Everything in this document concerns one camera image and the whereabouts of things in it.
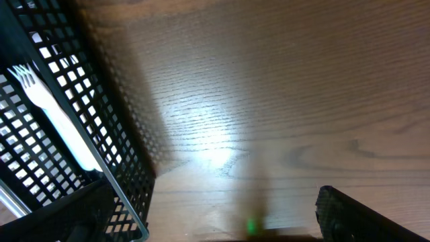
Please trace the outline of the white plastic fork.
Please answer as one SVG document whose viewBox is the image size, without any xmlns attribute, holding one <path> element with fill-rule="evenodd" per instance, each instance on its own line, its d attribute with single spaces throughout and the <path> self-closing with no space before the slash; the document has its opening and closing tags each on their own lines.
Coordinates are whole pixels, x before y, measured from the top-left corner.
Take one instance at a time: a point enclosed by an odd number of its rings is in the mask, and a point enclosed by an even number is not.
<svg viewBox="0 0 430 242">
<path fill-rule="evenodd" d="M 85 171 L 102 172 L 77 128 L 30 64 L 14 65 L 7 70 L 18 80 L 28 99 L 46 114 L 80 167 Z"/>
</svg>

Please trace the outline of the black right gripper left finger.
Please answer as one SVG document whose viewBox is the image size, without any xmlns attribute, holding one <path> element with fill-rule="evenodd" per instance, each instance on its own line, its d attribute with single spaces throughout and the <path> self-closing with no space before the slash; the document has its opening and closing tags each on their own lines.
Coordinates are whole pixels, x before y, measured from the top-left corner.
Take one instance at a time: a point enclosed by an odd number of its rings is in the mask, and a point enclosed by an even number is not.
<svg viewBox="0 0 430 242">
<path fill-rule="evenodd" d="M 2 241 L 100 241 L 114 209 L 114 191 L 95 181 L 1 226 Z"/>
</svg>

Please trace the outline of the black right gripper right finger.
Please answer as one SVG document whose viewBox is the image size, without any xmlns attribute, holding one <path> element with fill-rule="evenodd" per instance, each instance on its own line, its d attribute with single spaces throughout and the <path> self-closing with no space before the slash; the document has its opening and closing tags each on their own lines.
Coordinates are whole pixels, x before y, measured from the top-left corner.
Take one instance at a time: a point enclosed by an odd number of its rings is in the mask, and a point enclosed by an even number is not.
<svg viewBox="0 0 430 242">
<path fill-rule="evenodd" d="M 333 186 L 320 188 L 316 200 L 316 219 L 324 241 L 429 242 Z"/>
</svg>

